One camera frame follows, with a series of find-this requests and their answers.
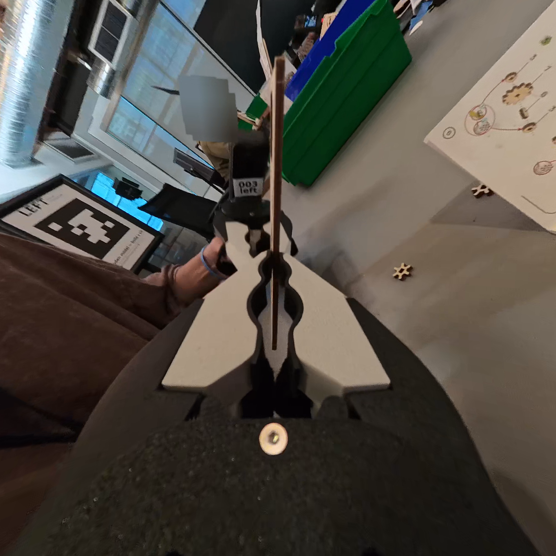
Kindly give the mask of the blue plastic bin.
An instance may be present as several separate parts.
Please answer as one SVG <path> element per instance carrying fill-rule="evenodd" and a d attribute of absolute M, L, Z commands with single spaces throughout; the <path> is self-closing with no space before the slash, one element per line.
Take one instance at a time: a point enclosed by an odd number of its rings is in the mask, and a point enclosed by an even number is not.
<path fill-rule="evenodd" d="M 346 1 L 324 35 L 315 42 L 286 87 L 285 96 L 292 102 L 301 93 L 319 64 L 335 50 L 336 40 L 353 24 L 374 1 Z"/>

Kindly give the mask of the blue wrist band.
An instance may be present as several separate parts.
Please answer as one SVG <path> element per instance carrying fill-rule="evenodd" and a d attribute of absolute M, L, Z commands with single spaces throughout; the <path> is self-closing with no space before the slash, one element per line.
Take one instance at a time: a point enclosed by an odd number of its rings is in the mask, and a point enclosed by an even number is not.
<path fill-rule="evenodd" d="M 213 267 L 211 267 L 209 265 L 209 263 L 207 262 L 206 258 L 205 258 L 205 249 L 207 246 L 204 246 L 200 252 L 200 259 L 201 262 L 204 266 L 204 268 L 206 269 L 206 271 L 208 272 L 208 274 L 216 279 L 218 279 L 218 281 L 223 281 L 226 279 L 226 275 L 221 273 L 218 269 L 214 269 Z"/>

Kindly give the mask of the green plastic bin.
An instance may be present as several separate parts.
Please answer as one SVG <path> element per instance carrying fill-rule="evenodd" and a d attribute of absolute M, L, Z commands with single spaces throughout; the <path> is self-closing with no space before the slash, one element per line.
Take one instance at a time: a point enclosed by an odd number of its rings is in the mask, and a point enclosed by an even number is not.
<path fill-rule="evenodd" d="M 311 186 L 411 60 L 392 4 L 374 1 L 288 107 L 282 177 Z"/>

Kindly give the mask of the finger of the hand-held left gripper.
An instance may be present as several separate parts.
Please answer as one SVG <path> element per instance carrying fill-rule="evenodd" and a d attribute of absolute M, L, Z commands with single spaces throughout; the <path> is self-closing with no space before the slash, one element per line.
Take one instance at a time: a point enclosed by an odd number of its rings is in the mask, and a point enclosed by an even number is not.
<path fill-rule="evenodd" d="M 252 256 L 251 247 L 247 239 L 249 228 L 247 225 L 236 221 L 226 221 L 227 234 L 226 253 L 234 267 L 240 274 L 260 276 L 259 267 L 262 262 L 262 253 Z"/>

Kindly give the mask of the white instruction booklet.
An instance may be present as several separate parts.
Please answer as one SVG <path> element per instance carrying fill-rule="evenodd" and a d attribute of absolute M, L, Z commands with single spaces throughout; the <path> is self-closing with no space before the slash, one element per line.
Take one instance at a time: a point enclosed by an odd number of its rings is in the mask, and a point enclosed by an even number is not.
<path fill-rule="evenodd" d="M 555 234 L 555 2 L 424 143 Z"/>

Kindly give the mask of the person's left hand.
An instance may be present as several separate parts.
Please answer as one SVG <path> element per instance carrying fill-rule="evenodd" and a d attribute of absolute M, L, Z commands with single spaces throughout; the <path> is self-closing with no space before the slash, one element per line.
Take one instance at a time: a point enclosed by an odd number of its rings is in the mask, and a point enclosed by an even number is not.
<path fill-rule="evenodd" d="M 223 238 L 215 236 L 206 246 L 205 258 L 208 264 L 214 269 L 218 269 L 221 273 L 225 274 L 225 280 L 237 273 L 237 267 L 233 264 L 227 254 L 226 242 Z"/>

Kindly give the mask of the black office chair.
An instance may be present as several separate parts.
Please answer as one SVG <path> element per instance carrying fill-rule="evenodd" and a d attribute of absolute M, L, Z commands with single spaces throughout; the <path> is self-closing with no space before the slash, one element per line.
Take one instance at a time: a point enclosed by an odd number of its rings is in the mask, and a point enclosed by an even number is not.
<path fill-rule="evenodd" d="M 181 226 L 210 242 L 214 236 L 213 218 L 218 202 L 164 184 L 140 211 L 165 222 Z"/>

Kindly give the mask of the plywood model parts sheet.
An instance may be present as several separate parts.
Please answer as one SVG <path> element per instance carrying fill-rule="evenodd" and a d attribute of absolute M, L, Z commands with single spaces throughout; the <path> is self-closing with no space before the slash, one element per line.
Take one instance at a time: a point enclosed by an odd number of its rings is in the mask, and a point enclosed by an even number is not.
<path fill-rule="evenodd" d="M 271 261 L 271 298 L 270 325 L 271 349 L 277 349 L 277 327 L 279 316 L 280 281 L 280 229 L 281 229 L 281 192 L 282 192 L 282 149 L 284 125 L 284 56 L 275 58 L 271 89 L 271 137 L 270 137 L 270 261 Z"/>

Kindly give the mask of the black framed marker sign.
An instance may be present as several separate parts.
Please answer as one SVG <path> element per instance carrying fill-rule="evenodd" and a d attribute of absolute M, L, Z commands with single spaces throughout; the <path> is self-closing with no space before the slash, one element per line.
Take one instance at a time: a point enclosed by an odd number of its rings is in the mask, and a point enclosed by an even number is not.
<path fill-rule="evenodd" d="M 2 203 L 1 230 L 135 274 L 164 237 L 63 175 Z"/>

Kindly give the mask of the person's left forearm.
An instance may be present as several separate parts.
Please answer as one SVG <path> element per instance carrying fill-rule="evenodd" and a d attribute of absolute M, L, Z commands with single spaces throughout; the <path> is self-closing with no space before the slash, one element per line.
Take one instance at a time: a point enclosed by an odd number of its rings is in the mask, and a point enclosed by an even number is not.
<path fill-rule="evenodd" d="M 169 321 L 218 285 L 204 268 L 200 254 L 184 265 L 169 265 L 141 279 L 142 304 L 152 317 Z"/>

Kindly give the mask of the black monitor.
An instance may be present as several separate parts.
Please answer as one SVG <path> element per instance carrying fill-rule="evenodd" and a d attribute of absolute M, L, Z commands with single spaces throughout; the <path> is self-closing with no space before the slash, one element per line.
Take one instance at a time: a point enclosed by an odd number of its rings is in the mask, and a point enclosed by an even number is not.
<path fill-rule="evenodd" d="M 177 148 L 174 149 L 173 162 L 190 175 L 200 178 L 209 184 L 220 183 L 219 174 L 214 168 Z"/>

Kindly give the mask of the tall white paper sheet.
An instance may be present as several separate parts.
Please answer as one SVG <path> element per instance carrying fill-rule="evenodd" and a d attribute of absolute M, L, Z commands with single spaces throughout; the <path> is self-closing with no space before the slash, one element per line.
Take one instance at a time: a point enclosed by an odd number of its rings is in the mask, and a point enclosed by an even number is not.
<path fill-rule="evenodd" d="M 256 20 L 256 39 L 260 54 L 260 65 L 262 67 L 263 73 L 265 75 L 265 81 L 271 79 L 273 72 L 273 63 L 270 59 L 268 53 L 268 46 L 266 40 L 262 35 L 262 25 L 261 25 L 261 2 L 257 1 L 255 10 L 255 20 Z"/>

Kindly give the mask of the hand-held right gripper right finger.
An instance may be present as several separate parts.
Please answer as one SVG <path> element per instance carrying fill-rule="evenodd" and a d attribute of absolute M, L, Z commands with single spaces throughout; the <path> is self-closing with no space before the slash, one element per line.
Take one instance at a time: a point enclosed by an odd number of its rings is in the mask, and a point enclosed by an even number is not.
<path fill-rule="evenodd" d="M 291 255 L 282 260 L 291 325 L 278 374 L 278 413 L 306 416 L 331 396 L 388 389 L 391 380 L 348 298 Z"/>

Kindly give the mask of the silver ventilation duct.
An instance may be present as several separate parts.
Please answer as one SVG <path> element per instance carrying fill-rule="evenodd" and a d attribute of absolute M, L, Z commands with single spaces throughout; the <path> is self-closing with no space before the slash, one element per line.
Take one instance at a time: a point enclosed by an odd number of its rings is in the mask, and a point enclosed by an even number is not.
<path fill-rule="evenodd" d="M 1 165 L 28 166 L 74 1 L 1 1 Z"/>

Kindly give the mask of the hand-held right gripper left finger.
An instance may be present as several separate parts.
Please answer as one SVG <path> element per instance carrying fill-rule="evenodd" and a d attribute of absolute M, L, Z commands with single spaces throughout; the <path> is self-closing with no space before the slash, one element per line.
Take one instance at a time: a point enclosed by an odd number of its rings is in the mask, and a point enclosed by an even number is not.
<path fill-rule="evenodd" d="M 274 376 L 260 315 L 268 305 L 267 253 L 248 258 L 201 302 L 161 387 L 202 394 L 243 418 L 272 416 Z"/>

